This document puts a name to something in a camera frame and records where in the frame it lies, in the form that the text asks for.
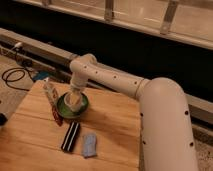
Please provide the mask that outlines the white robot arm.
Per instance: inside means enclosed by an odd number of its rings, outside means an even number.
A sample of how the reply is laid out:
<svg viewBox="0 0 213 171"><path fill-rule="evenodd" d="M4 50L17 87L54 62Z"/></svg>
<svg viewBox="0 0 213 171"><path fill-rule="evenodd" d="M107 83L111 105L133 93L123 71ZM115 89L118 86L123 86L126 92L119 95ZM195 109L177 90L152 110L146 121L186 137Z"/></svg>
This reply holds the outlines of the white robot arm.
<svg viewBox="0 0 213 171"><path fill-rule="evenodd" d="M71 61L70 86L94 80L139 102L145 171L199 171L186 95L175 81L106 69L92 54Z"/></svg>

